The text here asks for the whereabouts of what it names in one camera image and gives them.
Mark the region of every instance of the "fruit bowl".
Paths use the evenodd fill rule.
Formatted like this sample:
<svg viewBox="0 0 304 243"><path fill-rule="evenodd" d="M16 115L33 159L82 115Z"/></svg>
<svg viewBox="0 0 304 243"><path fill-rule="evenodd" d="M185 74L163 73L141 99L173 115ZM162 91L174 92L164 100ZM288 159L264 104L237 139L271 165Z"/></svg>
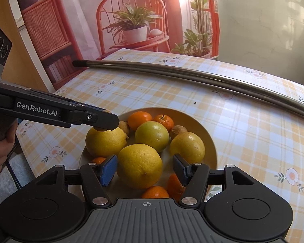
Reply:
<svg viewBox="0 0 304 243"><path fill-rule="evenodd" d="M155 117L159 114L166 114L170 116L175 125L182 125L184 126L188 131L195 133L198 135L206 149L205 156L202 160L202 163L207 164L210 166L211 169L216 169L217 167L217 159L216 159L216 149L215 145L213 143L213 140L207 130L194 118L190 117L187 114L184 114L180 111L173 110L173 109L166 109L166 108L143 108L143 109L137 109L132 110L130 112L124 113L122 115L119 115L119 120L127 121L127 118L134 112L137 111L145 111L152 115L152 117ZM130 139L127 141L127 146L134 144L134 132L131 131ZM159 153L163 167L162 167L162 175L159 179L159 181L155 184L156 186L167 186L167 181L169 179L169 176L174 173L172 169L172 158L169 155L169 144L168 146ZM90 163L94 158L89 154L86 148L84 148L80 162L79 162L79 168L80 166ZM107 194L110 197L110 200L115 201L117 198L141 198L142 194L145 190L137 190L132 189L128 186L126 186L117 176L117 173L115 173L114 178L111 180L110 184L104 188L104 190L107 192Z"/></svg>

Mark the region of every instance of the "chair backrest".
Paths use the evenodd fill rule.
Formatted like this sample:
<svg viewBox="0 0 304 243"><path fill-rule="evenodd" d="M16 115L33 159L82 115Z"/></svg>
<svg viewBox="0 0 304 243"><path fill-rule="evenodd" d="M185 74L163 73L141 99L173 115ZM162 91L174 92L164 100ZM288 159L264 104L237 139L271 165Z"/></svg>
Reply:
<svg viewBox="0 0 304 243"><path fill-rule="evenodd" d="M102 55L104 55L111 46L124 41L122 33L113 36L110 30L103 30L103 28L116 22L116 19L113 17L113 12L126 10L124 4L129 4L132 7L150 7L157 15L162 16L162 19L157 19L155 23L150 24L150 29L157 28L166 35L168 34L166 28L167 12L162 0L102 0L96 13L98 36Z"/></svg>

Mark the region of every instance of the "silver bolt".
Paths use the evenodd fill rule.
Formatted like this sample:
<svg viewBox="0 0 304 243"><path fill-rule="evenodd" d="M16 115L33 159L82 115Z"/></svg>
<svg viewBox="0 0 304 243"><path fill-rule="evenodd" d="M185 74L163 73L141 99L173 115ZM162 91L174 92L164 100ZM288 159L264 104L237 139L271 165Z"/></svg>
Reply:
<svg viewBox="0 0 304 243"><path fill-rule="evenodd" d="M108 199L105 197L96 197L92 200L95 205L105 205L108 203Z"/></svg>
<svg viewBox="0 0 304 243"><path fill-rule="evenodd" d="M197 199L194 197L184 197L181 202L185 205L194 205L197 203Z"/></svg>

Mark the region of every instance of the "tablecloth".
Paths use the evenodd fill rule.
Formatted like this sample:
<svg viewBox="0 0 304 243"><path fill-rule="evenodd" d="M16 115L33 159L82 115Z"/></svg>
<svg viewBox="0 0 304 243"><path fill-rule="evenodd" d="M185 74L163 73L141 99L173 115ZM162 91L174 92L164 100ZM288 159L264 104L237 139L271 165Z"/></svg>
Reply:
<svg viewBox="0 0 304 243"><path fill-rule="evenodd" d="M121 49L106 60L174 65L253 83L304 103L304 86L219 61ZM286 240L304 243L304 119L232 91L174 78L89 68L56 92L122 114L167 107L197 119L213 138L218 168L233 164L287 200L294 220ZM17 130L35 176L57 164L79 167L90 126L69 129L23 121ZM211 196L219 192L214 187Z"/></svg>

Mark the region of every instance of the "hand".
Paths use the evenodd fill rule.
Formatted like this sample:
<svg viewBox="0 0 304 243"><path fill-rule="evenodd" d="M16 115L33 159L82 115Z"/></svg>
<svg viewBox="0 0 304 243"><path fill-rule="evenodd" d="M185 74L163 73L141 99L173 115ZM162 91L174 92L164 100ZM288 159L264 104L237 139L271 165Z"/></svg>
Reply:
<svg viewBox="0 0 304 243"><path fill-rule="evenodd" d="M2 165L7 159L8 153L12 150L15 143L15 134L18 127L18 121L16 120L14 124L7 131L6 138L0 141L0 172Z"/></svg>

